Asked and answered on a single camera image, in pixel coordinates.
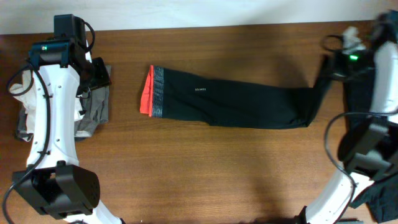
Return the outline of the black leggings with pink waistband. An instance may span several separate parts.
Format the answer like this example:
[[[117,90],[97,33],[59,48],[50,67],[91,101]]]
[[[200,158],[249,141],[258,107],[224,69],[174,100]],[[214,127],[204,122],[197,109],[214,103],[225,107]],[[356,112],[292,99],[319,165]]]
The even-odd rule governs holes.
[[[256,129],[306,128],[330,89],[324,56],[313,87],[282,88],[209,79],[151,65],[139,111],[153,118],[202,121],[211,126]]]

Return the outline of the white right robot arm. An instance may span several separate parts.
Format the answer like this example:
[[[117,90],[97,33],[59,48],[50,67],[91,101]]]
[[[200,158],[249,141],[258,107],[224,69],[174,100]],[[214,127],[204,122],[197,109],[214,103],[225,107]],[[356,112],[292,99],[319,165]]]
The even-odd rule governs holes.
[[[324,133],[325,152],[337,171],[324,191],[303,207],[295,223],[338,223],[362,192],[397,172],[397,11],[381,14],[372,32],[375,79],[368,112],[335,116]],[[333,122],[363,116],[341,140],[338,158],[330,152],[328,134]]]

